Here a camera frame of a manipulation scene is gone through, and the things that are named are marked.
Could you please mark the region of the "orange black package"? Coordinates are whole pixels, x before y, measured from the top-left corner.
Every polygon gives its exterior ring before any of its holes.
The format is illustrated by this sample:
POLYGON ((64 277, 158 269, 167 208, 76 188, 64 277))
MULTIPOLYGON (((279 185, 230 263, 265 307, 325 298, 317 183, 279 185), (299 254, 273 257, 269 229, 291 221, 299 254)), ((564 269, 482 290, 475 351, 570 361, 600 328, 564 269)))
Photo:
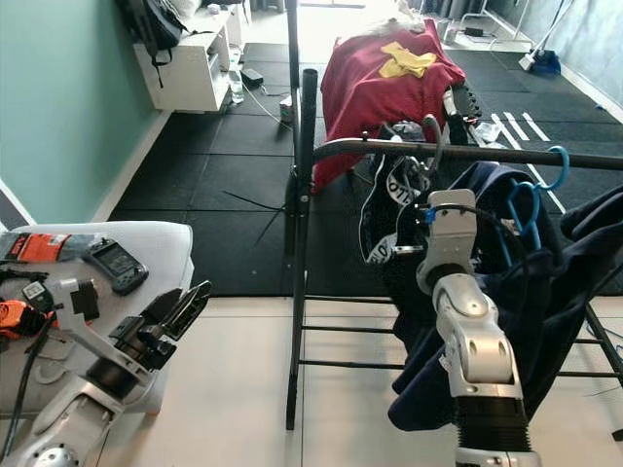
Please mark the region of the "orange black package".
POLYGON ((3 234, 0 261, 3 263, 56 263, 62 261, 71 234, 13 233, 3 234))

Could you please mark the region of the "grey plastic hanger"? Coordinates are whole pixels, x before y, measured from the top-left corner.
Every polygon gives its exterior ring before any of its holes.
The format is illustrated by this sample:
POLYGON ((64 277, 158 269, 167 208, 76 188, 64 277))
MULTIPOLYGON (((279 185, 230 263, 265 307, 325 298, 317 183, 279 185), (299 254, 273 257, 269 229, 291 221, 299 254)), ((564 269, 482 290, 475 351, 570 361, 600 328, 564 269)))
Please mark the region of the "grey plastic hanger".
POLYGON ((419 173, 423 178, 431 181, 432 178, 435 178, 442 156, 444 156, 446 137, 445 134, 442 133, 442 127, 439 120, 437 120, 432 113, 427 113, 426 116, 423 116, 420 125, 422 129, 431 129, 433 136, 435 136, 436 148, 435 151, 433 151, 431 159, 424 159, 423 161, 417 160, 417 169, 419 170, 419 173))

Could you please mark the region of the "black backpack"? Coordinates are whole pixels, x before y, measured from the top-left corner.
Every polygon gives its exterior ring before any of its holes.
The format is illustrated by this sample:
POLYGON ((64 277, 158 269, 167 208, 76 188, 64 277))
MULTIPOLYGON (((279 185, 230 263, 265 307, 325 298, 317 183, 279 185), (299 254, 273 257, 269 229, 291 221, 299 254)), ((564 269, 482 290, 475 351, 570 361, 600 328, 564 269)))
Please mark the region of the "black backpack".
POLYGON ((119 8, 129 34, 150 56, 157 81, 163 88, 160 67, 172 62, 172 49, 181 43, 190 28, 184 25, 168 0, 113 0, 113 4, 119 8))

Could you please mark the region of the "blue mop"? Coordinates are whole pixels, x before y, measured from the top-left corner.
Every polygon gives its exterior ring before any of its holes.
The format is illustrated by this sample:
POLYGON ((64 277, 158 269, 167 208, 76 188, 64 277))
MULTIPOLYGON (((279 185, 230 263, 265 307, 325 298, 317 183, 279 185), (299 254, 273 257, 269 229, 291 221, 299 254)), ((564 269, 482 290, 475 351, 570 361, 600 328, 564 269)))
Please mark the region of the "blue mop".
POLYGON ((518 66, 522 71, 529 72, 529 74, 561 74, 561 62, 557 57, 556 51, 549 50, 547 43, 551 39, 553 32, 560 26, 560 23, 564 21, 572 9, 572 5, 575 0, 560 0, 558 4, 558 10, 553 15, 551 23, 541 40, 534 41, 528 51, 522 54, 518 59, 518 66))

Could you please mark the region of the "black handheld device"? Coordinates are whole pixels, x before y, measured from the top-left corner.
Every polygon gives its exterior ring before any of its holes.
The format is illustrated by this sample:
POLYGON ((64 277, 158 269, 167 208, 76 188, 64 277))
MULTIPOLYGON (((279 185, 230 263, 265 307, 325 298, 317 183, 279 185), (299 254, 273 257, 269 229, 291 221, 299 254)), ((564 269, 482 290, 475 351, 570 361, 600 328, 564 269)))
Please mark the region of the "black handheld device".
POLYGON ((102 237, 91 244, 82 258, 105 274, 112 292, 120 297, 132 294, 150 275, 150 271, 112 237, 102 237))

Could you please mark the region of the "orange black tool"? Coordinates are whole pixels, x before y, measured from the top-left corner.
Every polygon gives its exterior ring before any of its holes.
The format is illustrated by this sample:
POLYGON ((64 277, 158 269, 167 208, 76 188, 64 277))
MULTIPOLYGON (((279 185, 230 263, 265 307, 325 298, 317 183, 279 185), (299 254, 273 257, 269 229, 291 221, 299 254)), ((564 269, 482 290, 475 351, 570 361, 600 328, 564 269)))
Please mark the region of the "orange black tool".
POLYGON ((0 303, 1 338, 16 340, 37 334, 39 315, 23 300, 3 300, 0 303))

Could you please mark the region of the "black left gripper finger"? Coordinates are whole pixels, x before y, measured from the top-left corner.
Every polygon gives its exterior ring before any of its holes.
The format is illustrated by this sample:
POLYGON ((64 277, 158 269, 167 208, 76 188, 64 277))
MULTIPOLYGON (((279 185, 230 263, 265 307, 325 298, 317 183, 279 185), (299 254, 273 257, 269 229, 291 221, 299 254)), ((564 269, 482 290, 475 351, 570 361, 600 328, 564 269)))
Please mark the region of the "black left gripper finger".
POLYGON ((181 340, 195 320, 199 319, 212 295, 213 286, 212 281, 204 280, 181 295, 168 315, 168 336, 171 340, 181 340))
POLYGON ((153 299, 139 315, 147 324, 162 326, 165 333, 177 333, 177 323, 183 314, 183 294, 181 288, 170 289, 153 299))

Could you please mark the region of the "thin black pole stand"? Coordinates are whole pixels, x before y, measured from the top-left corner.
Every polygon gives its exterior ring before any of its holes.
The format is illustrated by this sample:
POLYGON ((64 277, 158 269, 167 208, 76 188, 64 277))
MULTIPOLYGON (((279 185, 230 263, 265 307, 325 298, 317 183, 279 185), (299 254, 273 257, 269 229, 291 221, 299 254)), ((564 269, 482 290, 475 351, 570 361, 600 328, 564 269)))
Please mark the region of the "thin black pole stand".
POLYGON ((325 79, 323 68, 304 67, 304 53, 300 45, 300 3, 302 0, 279 0, 284 8, 286 27, 286 53, 288 75, 292 81, 294 99, 293 122, 293 169, 294 177, 313 193, 324 191, 337 182, 348 168, 337 175, 328 168, 316 168, 316 164, 330 159, 329 155, 317 156, 315 150, 321 144, 333 141, 331 120, 321 85, 325 79))

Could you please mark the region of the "blue plastic hanger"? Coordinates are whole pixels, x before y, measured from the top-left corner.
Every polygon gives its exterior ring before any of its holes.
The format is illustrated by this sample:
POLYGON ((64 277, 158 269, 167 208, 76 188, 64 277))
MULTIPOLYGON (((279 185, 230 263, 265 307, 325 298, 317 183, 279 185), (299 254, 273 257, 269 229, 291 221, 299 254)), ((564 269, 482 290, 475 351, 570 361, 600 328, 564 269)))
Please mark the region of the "blue plastic hanger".
POLYGON ((549 153, 560 156, 561 167, 546 177, 532 163, 485 162, 487 183, 479 193, 481 208, 498 220, 491 226, 497 253, 495 261, 516 267, 527 255, 555 244, 543 202, 569 178, 569 155, 564 147, 552 146, 549 153))

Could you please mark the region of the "grey padded ottoman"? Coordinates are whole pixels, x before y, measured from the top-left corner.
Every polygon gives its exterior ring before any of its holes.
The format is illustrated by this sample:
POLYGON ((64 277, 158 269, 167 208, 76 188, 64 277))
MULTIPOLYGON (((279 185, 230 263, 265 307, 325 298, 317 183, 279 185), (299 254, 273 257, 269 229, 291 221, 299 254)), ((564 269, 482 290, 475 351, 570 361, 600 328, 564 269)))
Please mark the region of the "grey padded ottoman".
MULTIPOLYGON (((17 229, 32 234, 102 234, 119 241, 142 266, 150 271, 147 279, 133 293, 116 295, 107 284, 105 275, 98 268, 84 261, 44 264, 3 264, 4 269, 36 270, 47 272, 48 283, 66 277, 82 277, 96 283, 99 316, 89 323, 89 328, 107 338, 126 316, 138 315, 160 294, 179 288, 186 290, 193 285, 195 264, 191 261, 192 230, 187 224, 162 221, 111 221, 89 224, 34 224, 17 229)), ((3 299, 22 298, 21 289, 26 280, 6 280, 0 284, 3 299)), ((13 417, 17 402, 19 375, 25 365, 27 348, 34 338, 10 340, 0 352, 0 416, 13 417)), ((49 341, 40 352, 28 375, 28 386, 22 413, 18 417, 31 417, 39 413, 68 383, 81 382, 84 373, 96 361, 96 356, 82 348, 60 330, 49 332, 49 341)), ((144 392, 130 393, 126 399, 126 413, 159 413, 165 398, 167 380, 172 374, 169 361, 153 379, 151 388, 144 392)))

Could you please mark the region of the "black metal clothes rack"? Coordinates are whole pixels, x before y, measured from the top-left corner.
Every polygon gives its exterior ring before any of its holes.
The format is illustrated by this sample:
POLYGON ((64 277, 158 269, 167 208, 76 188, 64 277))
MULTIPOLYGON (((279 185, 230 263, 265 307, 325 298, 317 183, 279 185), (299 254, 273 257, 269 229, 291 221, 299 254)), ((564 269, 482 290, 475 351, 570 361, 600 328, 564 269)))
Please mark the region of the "black metal clothes rack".
MULTIPOLYGON (((290 345, 290 357, 288 364, 288 378, 286 379, 285 413, 284 428, 286 431, 293 431, 295 421, 297 421, 298 388, 300 387, 300 370, 303 366, 326 366, 326 368, 353 368, 353 369, 378 369, 378 370, 399 370, 401 365, 379 364, 379 362, 354 362, 354 361, 320 361, 308 360, 303 357, 303 336, 307 330, 329 330, 329 331, 364 331, 364 333, 387 333, 387 330, 379 328, 324 328, 324 326, 311 326, 306 324, 306 301, 308 284, 308 222, 309 222, 309 200, 311 200, 312 189, 312 162, 319 161, 335 153, 392 153, 402 156, 426 156, 436 153, 436 144, 418 142, 393 142, 383 139, 371 138, 344 138, 334 139, 334 141, 320 144, 314 147, 314 137, 309 133, 303 136, 304 127, 307 130, 314 126, 315 116, 315 94, 303 96, 303 86, 317 84, 317 71, 314 68, 306 68, 302 72, 302 82, 295 86, 294 97, 298 99, 295 103, 295 111, 298 112, 299 122, 295 124, 294 137, 294 163, 292 174, 289 175, 289 183, 286 186, 285 204, 285 230, 286 248, 284 258, 284 268, 290 285, 290 298, 293 302, 293 321, 292 321, 292 345, 290 345)), ((531 162, 534 165, 558 165, 560 157, 548 151, 527 151, 527 150, 494 150, 494 148, 453 146, 444 150, 446 159, 459 159, 465 161, 494 161, 494 162, 531 162)), ((614 170, 623 172, 623 159, 618 157, 598 156, 598 155, 579 155, 572 153, 568 156, 569 167, 592 168, 614 170)), ((592 306, 588 306, 588 325, 589 330, 595 331, 597 339, 577 339, 577 343, 592 343, 601 348, 611 371, 561 371, 558 377, 594 377, 617 379, 620 386, 623 386, 623 356, 619 355, 617 346, 613 345, 606 337, 605 326, 593 311, 592 306)))

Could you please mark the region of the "black garment with white print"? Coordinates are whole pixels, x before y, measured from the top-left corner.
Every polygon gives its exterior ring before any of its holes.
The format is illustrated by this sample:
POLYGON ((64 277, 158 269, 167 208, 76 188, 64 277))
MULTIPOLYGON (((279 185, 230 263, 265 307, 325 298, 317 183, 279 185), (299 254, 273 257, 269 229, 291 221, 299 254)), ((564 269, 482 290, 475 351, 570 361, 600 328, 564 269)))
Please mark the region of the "black garment with white print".
POLYGON ((427 245, 420 205, 427 200, 432 179, 426 165, 411 156, 374 153, 371 161, 373 186, 357 221, 360 257, 388 293, 419 294, 417 271, 427 245))

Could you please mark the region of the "navy blue garment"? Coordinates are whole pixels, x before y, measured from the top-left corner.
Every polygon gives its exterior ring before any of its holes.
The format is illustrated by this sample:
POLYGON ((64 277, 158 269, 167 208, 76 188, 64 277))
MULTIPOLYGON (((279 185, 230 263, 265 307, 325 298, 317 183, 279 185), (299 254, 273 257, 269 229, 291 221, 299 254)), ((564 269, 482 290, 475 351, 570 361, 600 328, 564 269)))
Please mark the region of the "navy blue garment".
MULTIPOLYGON (((553 223, 539 213, 542 245, 524 240, 527 265, 504 254, 493 224, 479 222, 473 267, 482 289, 499 308, 499 325, 515 351, 527 418, 534 418, 565 364, 597 285, 623 253, 623 184, 580 204, 553 223)), ((422 254, 396 255, 379 271, 399 311, 392 331, 406 356, 393 380, 396 399, 387 417, 402 431, 439 430, 453 422, 448 374, 439 362, 444 343, 435 330, 430 295, 417 284, 422 254)))

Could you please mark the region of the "clear plastic bottle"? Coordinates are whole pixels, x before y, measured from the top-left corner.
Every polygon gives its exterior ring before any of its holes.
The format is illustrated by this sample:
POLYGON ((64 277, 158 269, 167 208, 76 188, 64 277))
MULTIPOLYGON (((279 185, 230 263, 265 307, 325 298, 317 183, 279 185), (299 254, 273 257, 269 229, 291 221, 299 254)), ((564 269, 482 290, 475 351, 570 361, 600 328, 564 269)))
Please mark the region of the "clear plastic bottle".
POLYGON ((233 105, 240 105, 244 101, 244 85, 241 78, 239 54, 230 53, 230 67, 227 70, 230 79, 230 93, 233 105))

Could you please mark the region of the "white plastic bag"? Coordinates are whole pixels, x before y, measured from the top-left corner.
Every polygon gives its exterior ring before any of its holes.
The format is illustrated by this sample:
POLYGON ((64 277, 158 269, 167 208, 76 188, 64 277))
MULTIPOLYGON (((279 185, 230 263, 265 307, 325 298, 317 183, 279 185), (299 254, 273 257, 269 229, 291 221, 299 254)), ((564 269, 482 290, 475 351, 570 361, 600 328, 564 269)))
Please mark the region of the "white plastic bag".
POLYGON ((161 0, 179 21, 186 22, 195 17, 203 6, 203 0, 161 0))

